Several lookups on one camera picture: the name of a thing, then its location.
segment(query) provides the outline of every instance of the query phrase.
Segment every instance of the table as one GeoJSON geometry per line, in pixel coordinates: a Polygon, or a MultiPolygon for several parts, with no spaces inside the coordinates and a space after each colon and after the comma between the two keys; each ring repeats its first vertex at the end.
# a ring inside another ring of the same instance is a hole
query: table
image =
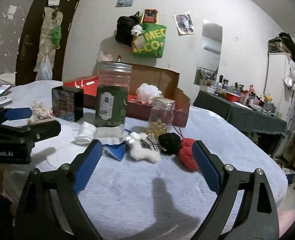
{"type": "Polygon", "coordinates": [[[287,124],[285,121],[238,106],[208,92],[199,91],[193,106],[218,114],[243,133],[257,132],[264,134],[262,141],[265,140],[268,144],[268,147],[264,148],[268,154],[272,154],[279,141],[286,136],[287,124]]]}
{"type": "MultiPolygon", "coordinates": [[[[11,89],[14,107],[29,107],[32,101],[51,106],[51,88],[58,81],[37,81],[11,89]]],[[[31,169],[50,171],[70,163],[85,147],[72,143],[82,121],[94,120],[94,112],[84,109],[77,123],[57,119],[62,126],[59,136],[35,144],[32,163],[8,165],[4,174],[4,195],[17,203],[31,169]]],[[[26,124],[26,120],[5,122],[26,124]]],[[[125,127],[139,131],[147,122],[126,118],[125,127]]],[[[287,179],[278,165],[245,135],[219,115],[191,106],[182,133],[201,139],[211,153],[238,170],[253,172],[262,168],[268,178],[277,207],[285,198],[287,179]]],[[[121,162],[102,157],[85,190],[78,198],[92,223],[104,239],[148,240],[189,239],[205,219],[216,194],[209,190],[200,171],[189,171],[176,156],[162,155],[157,164],[135,162],[126,155],[121,162]]],[[[236,218],[242,193],[239,192],[225,231],[236,218]]]]}

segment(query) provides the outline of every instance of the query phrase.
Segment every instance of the metal screw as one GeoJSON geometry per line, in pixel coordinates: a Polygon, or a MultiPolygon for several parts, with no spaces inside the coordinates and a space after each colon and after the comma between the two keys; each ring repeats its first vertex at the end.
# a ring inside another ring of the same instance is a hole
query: metal screw
{"type": "Polygon", "coordinates": [[[40,172],[40,170],[37,168],[32,170],[32,174],[34,174],[34,175],[38,174],[39,172],[40,172]]]}
{"type": "Polygon", "coordinates": [[[264,174],[264,171],[262,169],[257,169],[256,172],[260,175],[263,175],[264,174]]]}
{"type": "Polygon", "coordinates": [[[70,165],[68,163],[65,163],[61,166],[61,169],[64,171],[67,171],[70,168],[70,165]]]}
{"type": "Polygon", "coordinates": [[[225,169],[227,171],[232,171],[232,170],[234,170],[234,167],[233,167],[233,165],[227,164],[227,165],[225,165],[225,169]]]}

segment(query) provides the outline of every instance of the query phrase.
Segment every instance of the red bowl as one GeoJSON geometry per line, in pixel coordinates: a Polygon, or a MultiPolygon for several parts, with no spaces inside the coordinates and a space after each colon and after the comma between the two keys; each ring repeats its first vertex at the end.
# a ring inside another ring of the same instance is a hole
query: red bowl
{"type": "Polygon", "coordinates": [[[230,102],[238,102],[240,100],[240,96],[237,94],[226,92],[225,99],[229,100],[230,102]]]}

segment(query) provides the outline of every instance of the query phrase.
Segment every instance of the green shopping bag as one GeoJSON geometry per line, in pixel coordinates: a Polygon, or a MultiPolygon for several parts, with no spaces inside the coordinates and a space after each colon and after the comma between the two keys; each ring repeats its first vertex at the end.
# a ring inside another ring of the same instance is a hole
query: green shopping bag
{"type": "Polygon", "coordinates": [[[166,27],[157,23],[141,23],[141,26],[145,32],[133,38],[131,53],[137,57],[161,58],[166,27]]]}

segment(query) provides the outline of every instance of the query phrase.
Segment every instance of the jar label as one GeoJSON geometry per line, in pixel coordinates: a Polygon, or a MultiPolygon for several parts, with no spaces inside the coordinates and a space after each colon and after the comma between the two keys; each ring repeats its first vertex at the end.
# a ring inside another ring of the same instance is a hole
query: jar label
{"type": "Polygon", "coordinates": [[[100,101],[100,117],[103,120],[108,120],[112,117],[114,96],[109,92],[104,92],[101,95],[100,101]]]}

